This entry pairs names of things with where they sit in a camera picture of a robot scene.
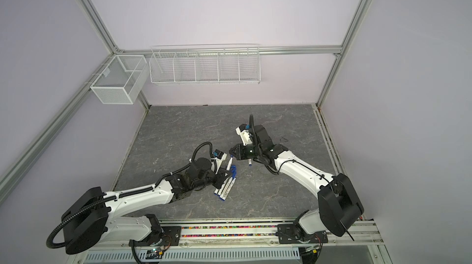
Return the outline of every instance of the black mounting plate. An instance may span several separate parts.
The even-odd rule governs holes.
[[[178,246],[178,242],[180,240],[180,232],[182,231],[182,226],[162,226],[164,230],[164,235],[168,235],[162,238],[162,242],[159,244],[160,246],[168,246],[169,240],[171,240],[171,246]]]
[[[293,224],[279,224],[277,225],[277,232],[279,235],[279,243],[281,244],[296,244],[300,243],[296,239],[292,239],[291,237],[295,237],[295,229],[294,229]],[[327,235],[326,232],[315,232],[316,235],[320,238],[320,241],[322,244],[327,243]],[[310,244],[317,244],[318,242],[318,237],[314,236],[310,239],[308,243]]]

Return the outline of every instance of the wire basket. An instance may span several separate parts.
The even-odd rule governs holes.
[[[227,46],[204,49],[163,46],[156,52],[156,47],[152,47],[150,80],[156,85],[259,83],[259,47]]]
[[[103,104],[133,104],[148,77],[143,55],[115,55],[90,88]]]

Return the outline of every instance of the metal vent grille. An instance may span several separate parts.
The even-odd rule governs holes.
[[[155,50],[149,60],[151,82],[169,84],[259,83],[259,47]]]
[[[300,259],[298,248],[169,249],[162,259],[145,259],[147,250],[138,252],[143,262],[236,262]],[[89,251],[84,263],[135,263],[131,250]]]

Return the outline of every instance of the metal rail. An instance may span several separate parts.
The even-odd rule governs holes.
[[[105,64],[108,64],[111,56],[95,70],[92,76],[83,84],[82,87],[72,96],[67,104],[62,107],[51,122],[36,136],[23,151],[20,157],[10,166],[0,178],[0,205],[7,199],[10,193],[20,183],[21,179],[28,173],[32,165],[39,159],[49,144],[54,140],[57,134],[68,123],[77,109],[85,102],[90,95],[90,83],[95,80],[102,71]]]
[[[115,44],[115,41],[111,37],[110,33],[108,32],[105,24],[103,23],[102,19],[98,15],[97,10],[93,6],[91,0],[76,0],[77,4],[79,4],[80,8],[86,15],[87,19],[89,20],[91,26],[97,32],[100,39],[103,41],[103,44],[108,49],[108,52],[111,54],[120,53],[120,49]]]
[[[192,53],[192,52],[237,52],[246,51],[247,48],[196,48],[196,49],[165,49],[165,52],[169,53]],[[342,47],[339,45],[320,45],[320,46],[282,46],[282,47],[259,47],[260,55],[293,55],[293,54],[339,54],[342,51]],[[122,54],[133,54],[133,55],[151,55],[158,50],[124,50]]]
[[[237,236],[235,233],[253,233],[254,228],[201,228],[202,226],[231,226],[231,225],[277,225],[279,223],[292,223],[294,218],[265,218],[265,219],[250,219],[250,218],[231,218],[231,219],[193,219],[193,220],[162,220],[162,226],[180,225],[182,227],[190,227],[191,229],[182,229],[182,235],[186,234],[227,234],[228,236],[220,237],[181,237],[178,246],[172,246],[173,252],[179,253],[182,251],[199,251],[201,249],[241,249],[241,248],[273,248],[274,250],[283,247],[309,247],[313,244],[280,244],[277,236],[267,235],[253,235],[253,236]],[[258,227],[257,233],[274,233],[277,228],[274,227]],[[350,228],[349,232],[355,239],[353,242],[351,238],[345,234],[342,237],[337,237],[330,232],[327,232],[328,243],[325,246],[368,246],[376,247],[372,250],[380,250],[386,253],[383,248],[385,243],[375,225],[374,221],[356,221]],[[151,247],[141,247],[141,249],[151,249]],[[68,263],[85,263],[87,255],[96,252],[116,253],[119,251],[129,251],[128,241],[114,241],[97,244],[88,251],[69,257]]]
[[[349,51],[349,48],[351,47],[351,44],[354,41],[354,37],[357,33],[357,30],[359,29],[362,23],[362,20],[365,17],[367,10],[369,9],[371,2],[372,0],[361,0],[359,2],[359,5],[357,6],[357,10],[354,14],[354,17],[351,21],[351,24],[349,25],[346,36],[344,37],[343,43],[341,45],[342,50],[340,54],[336,56],[336,60],[334,61],[331,71],[329,72],[328,78],[326,79],[326,82],[323,86],[323,90],[320,94],[320,97],[318,98],[318,101],[316,102],[316,105],[318,107],[321,107],[323,105],[323,102],[326,99],[327,93],[329,92],[329,89],[331,89],[334,79],[336,78],[336,75],[338,74],[339,67],[341,66],[346,53]]]

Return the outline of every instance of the black cable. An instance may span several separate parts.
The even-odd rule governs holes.
[[[276,175],[279,175],[280,169],[282,168],[282,166],[283,166],[287,161],[295,161],[295,160],[286,160],[286,161],[284,161],[284,162],[280,165],[279,170],[277,171]]]
[[[261,144],[259,144],[259,142],[257,140],[256,131],[254,130],[254,116],[252,114],[249,115],[249,133],[251,133],[250,138],[251,138],[252,144],[253,144],[254,149],[255,149],[254,150],[255,151],[255,158],[253,158],[252,160],[255,161],[255,162],[263,164],[269,172],[276,175],[277,173],[276,173],[275,169],[273,169],[269,166],[270,160],[262,154],[262,150],[261,150],[261,147],[260,147]]]
[[[318,241],[320,242],[320,251],[318,252],[318,257],[319,257],[322,253],[323,243],[322,243],[322,240],[320,239],[320,237],[318,236],[318,234],[315,233],[315,236],[318,238]]]
[[[66,218],[64,218],[64,220],[56,228],[54,228],[54,230],[51,232],[51,234],[46,239],[46,246],[50,249],[58,249],[58,248],[65,247],[66,246],[65,242],[55,243],[54,238],[67,224],[69,224],[69,222],[71,222],[75,217],[83,214],[84,212],[87,212],[88,210],[90,210],[92,208],[95,208],[96,206],[102,205],[103,203],[106,203],[106,202],[109,202],[109,201],[115,200],[115,199],[116,199],[116,196],[110,196],[110,197],[107,197],[107,198],[103,198],[99,201],[96,201],[94,203],[91,203],[90,205],[87,205],[87,206],[83,207],[82,209],[78,210],[74,214],[69,215]]]
[[[283,234],[283,235],[285,235],[286,237],[288,237],[288,238],[291,238],[291,239],[293,239],[293,240],[296,240],[296,241],[302,242],[302,241],[301,241],[299,238],[291,237],[291,236],[289,236],[289,235],[288,235],[288,234],[286,234],[286,233],[283,233],[283,232],[277,232],[277,233]],[[316,235],[316,233],[313,233],[309,239],[307,239],[307,240],[304,240],[304,241],[305,241],[305,242],[307,242],[307,241],[310,241],[310,240],[312,240],[312,239],[313,239],[313,237],[314,237],[315,235]]]
[[[138,255],[136,254],[136,250],[134,248],[134,239],[131,240],[131,253],[133,254],[133,258],[134,260],[138,263],[138,264],[144,264],[143,262],[141,262],[141,260],[139,260],[139,257]]]
[[[353,241],[355,241],[355,240],[354,240],[354,237],[351,235],[351,233],[349,233],[349,231],[347,231],[346,226],[344,226],[344,224],[343,224],[341,221],[339,221],[339,222],[340,222],[341,225],[343,226],[343,228],[344,228],[344,230],[346,231],[346,233],[351,237],[351,239],[352,239]]]
[[[302,164],[301,162],[299,162],[299,161],[297,161],[297,160],[292,160],[292,161],[294,161],[294,162],[296,162],[296,163],[298,163],[298,164],[304,166],[305,168],[309,169],[309,170],[312,171],[313,173],[315,173],[315,174],[317,174],[318,176],[320,176],[322,179],[325,179],[326,182],[328,183],[329,187],[331,188],[331,190],[334,192],[333,186],[332,186],[331,184],[329,184],[329,181],[328,181],[328,179],[325,178],[324,174],[321,175],[320,173],[316,173],[315,170],[310,169],[309,167],[307,167],[306,165]]]
[[[200,148],[202,148],[204,145],[209,145],[210,146],[210,155],[213,153],[213,145],[210,143],[210,142],[204,142],[202,144],[200,144],[196,149],[195,151],[193,152],[193,155],[192,155],[192,161],[195,159],[195,155],[197,154],[198,150]],[[179,173],[183,170],[186,170],[188,167],[190,167],[190,164],[187,164],[186,166],[184,167],[181,167],[180,169],[178,169],[177,171],[175,172],[172,172],[172,173],[168,173],[168,174],[164,174],[162,175],[159,180],[157,180],[156,182],[156,186],[159,185],[161,182],[162,182],[162,179],[172,175],[172,174],[175,174],[175,173]],[[102,205],[106,202],[109,202],[109,201],[112,201],[112,200],[116,200],[116,199],[119,199],[119,198],[122,198],[122,197],[126,197],[126,196],[132,196],[132,195],[136,195],[136,194],[140,194],[140,193],[144,193],[144,192],[147,192],[147,191],[150,191],[150,190],[153,190],[152,186],[150,187],[147,187],[147,188],[144,188],[144,189],[141,189],[141,190],[133,190],[133,191],[128,191],[128,192],[124,192],[124,193],[120,193],[119,195],[117,196],[110,196],[110,197],[107,197],[107,198],[103,198],[101,200],[98,200],[94,203],[91,203],[90,205],[86,205],[85,207],[81,208],[80,210],[78,210],[77,212],[75,212],[74,214],[70,214],[68,215],[66,218],[64,218],[64,220],[62,220],[62,222],[56,226],[56,228],[54,228],[54,230],[50,233],[50,235],[48,236],[48,238],[46,239],[46,246],[50,249],[58,249],[58,248],[63,248],[66,246],[66,243],[65,242],[62,242],[62,243],[55,243],[54,242],[54,238],[56,237],[56,235],[67,225],[69,224],[72,220],[74,220],[74,218],[76,218],[77,216],[83,214],[84,212],[87,212],[99,205]]]
[[[217,165],[216,165],[216,159],[215,159],[215,157],[213,156],[213,144],[211,144],[211,142],[206,141],[206,142],[204,142],[204,143],[198,145],[197,148],[193,151],[193,154],[192,154],[192,161],[195,161],[195,157],[197,156],[197,152],[198,152],[202,147],[204,147],[205,145],[208,145],[208,146],[209,146],[209,156],[210,156],[211,160],[213,161],[213,165],[215,166],[214,173],[216,174]]]

